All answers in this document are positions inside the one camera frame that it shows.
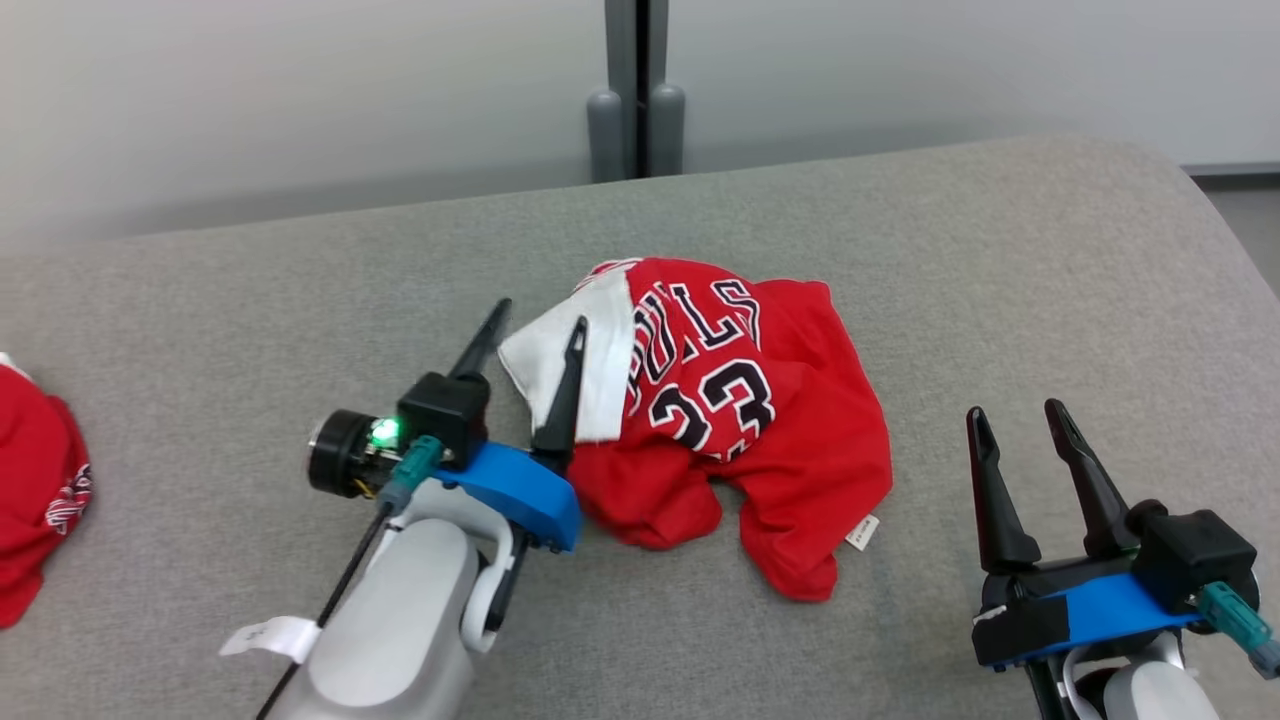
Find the bulls jersey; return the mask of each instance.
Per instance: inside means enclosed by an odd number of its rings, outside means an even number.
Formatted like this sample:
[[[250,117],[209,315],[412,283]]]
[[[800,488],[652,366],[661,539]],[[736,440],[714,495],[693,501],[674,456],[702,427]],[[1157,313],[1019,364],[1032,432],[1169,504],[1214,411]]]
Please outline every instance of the bulls jersey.
[[[535,424],[579,315],[590,329],[570,480],[588,514],[668,548],[716,528],[709,480],[727,480],[748,496],[741,538],[765,578],[827,600],[833,550],[891,484],[883,415],[827,286],[604,263],[499,350]]]

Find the red cloth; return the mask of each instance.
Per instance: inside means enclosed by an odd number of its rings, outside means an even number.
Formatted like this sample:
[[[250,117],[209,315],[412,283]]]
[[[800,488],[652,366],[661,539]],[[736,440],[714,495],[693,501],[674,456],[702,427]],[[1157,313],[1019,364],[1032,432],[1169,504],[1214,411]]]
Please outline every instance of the red cloth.
[[[92,489],[70,410],[0,365],[0,628],[36,598],[40,566],[76,528]]]
[[[742,544],[769,583],[828,600],[832,552],[892,484],[884,418],[829,288],[753,284],[687,260],[625,264],[630,387],[620,438],[576,450],[584,509],[625,542],[669,548],[716,528],[709,479],[724,479],[746,493]]]

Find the gray fabric surface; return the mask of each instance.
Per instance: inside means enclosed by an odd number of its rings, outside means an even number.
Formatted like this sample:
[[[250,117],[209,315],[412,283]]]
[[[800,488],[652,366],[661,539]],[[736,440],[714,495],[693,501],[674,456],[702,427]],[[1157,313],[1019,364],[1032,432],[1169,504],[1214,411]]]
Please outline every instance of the gray fabric surface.
[[[1047,557],[1083,536],[1042,415],[1056,396],[1130,501],[1212,506],[1249,537],[1280,619],[1280,302],[1169,161],[1024,138],[0,259],[0,348],[70,402],[99,482],[0,634],[0,715],[251,716],[284,662],[218,647],[314,616],[371,512],[307,488],[314,423],[389,409],[502,293],[522,323],[594,263],[654,254],[832,286],[892,432],[883,523],[838,551],[826,605],[767,587],[732,492],[714,536],[671,552],[589,529],[527,562],[466,720],[1032,716],[1023,675],[979,669],[969,642],[974,404]],[[490,375],[493,434],[522,443]],[[1275,716],[1226,639],[1189,655],[1222,717]]]

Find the label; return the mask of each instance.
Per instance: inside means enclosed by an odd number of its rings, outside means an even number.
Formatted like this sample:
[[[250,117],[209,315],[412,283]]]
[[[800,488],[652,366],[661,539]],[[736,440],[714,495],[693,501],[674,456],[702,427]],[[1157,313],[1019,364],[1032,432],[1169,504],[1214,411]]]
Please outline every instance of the label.
[[[879,518],[868,515],[863,518],[861,523],[858,523],[858,527],[854,528],[851,533],[845,536],[845,542],[856,547],[859,551],[867,550],[867,543],[872,541],[872,534],[878,527]]]
[[[246,625],[223,644],[218,655],[239,655],[246,650],[269,650],[280,655],[287,655],[294,662],[302,662],[311,653],[311,647],[320,637],[320,628],[315,620],[306,618],[293,618],[280,615],[271,618],[266,623]]]

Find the cable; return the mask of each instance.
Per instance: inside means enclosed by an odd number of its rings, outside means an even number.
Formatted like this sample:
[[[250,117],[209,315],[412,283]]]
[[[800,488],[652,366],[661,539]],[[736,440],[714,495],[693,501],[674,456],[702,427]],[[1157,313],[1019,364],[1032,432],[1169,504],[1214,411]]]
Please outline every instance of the cable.
[[[374,516],[374,521],[369,524],[369,529],[365,530],[365,537],[360,538],[360,544],[356,546],[356,552],[351,556],[347,562],[347,569],[343,570],[342,578],[338,579],[338,584],[333,588],[333,593],[329,594],[329,602],[325,603],[324,610],[320,611],[320,616],[316,618],[316,625],[324,628],[333,615],[333,611],[338,609],[338,602],[342,596],[347,592],[347,585],[351,584],[351,579],[356,577],[356,570],[360,568],[361,560],[365,559],[365,553],[369,552],[369,546],[374,543],[374,538],[378,537],[378,530],[383,528],[383,523],[392,514],[392,503],[384,502],[381,507],[378,509],[378,515]],[[280,676],[280,682],[275,684],[271,689],[271,694],[268,696],[266,702],[262,703],[262,708],[257,711],[257,720],[266,720],[266,716],[275,707],[275,701],[280,698],[280,693],[284,692],[284,687],[289,684],[293,679],[294,673],[298,671],[300,665],[297,662],[289,665],[289,669],[284,671]]]

